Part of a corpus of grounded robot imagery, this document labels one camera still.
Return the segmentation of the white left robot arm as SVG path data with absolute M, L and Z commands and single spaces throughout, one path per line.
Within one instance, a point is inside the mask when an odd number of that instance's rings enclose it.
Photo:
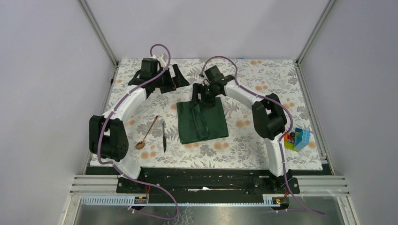
M 97 155 L 100 164 L 116 166 L 117 171 L 129 178 L 128 187 L 135 193 L 145 188 L 145 179 L 140 177 L 141 167 L 127 156 L 129 140 L 125 126 L 135 110 L 159 89 L 161 93 L 175 91 L 188 86 L 177 64 L 172 66 L 161 58 L 144 58 L 141 68 L 128 82 L 125 94 L 102 115 L 93 115 L 89 120 L 89 150 Z

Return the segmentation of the dark green cloth napkin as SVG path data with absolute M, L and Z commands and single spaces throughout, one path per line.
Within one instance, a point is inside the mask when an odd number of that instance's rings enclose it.
M 209 141 L 229 136 L 225 113 L 220 97 L 215 106 L 205 108 L 201 103 L 190 107 L 189 102 L 178 102 L 178 133 L 181 144 Z

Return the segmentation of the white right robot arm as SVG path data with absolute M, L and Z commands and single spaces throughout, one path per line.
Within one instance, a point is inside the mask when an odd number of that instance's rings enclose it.
M 274 93 L 266 96 L 256 94 L 239 84 L 235 76 L 224 76 L 217 66 L 209 68 L 205 74 L 208 84 L 192 85 L 190 108 L 201 105 L 205 108 L 214 107 L 216 97 L 224 95 L 251 109 L 254 129 L 263 138 L 268 154 L 271 172 L 269 187 L 275 193 L 293 195 L 290 184 L 292 174 L 286 165 L 286 150 L 283 145 L 284 137 L 290 132 L 285 126 L 292 116 L 280 103 L 279 97 Z

